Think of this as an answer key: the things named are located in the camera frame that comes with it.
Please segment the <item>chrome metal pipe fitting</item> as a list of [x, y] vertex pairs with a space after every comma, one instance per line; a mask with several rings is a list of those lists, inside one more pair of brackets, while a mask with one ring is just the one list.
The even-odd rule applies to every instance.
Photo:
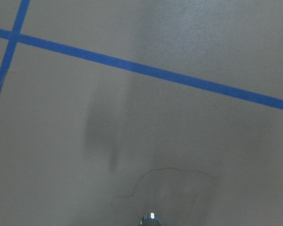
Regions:
[[154, 213], [144, 215], [140, 221], [140, 226], [162, 226], [161, 219]]

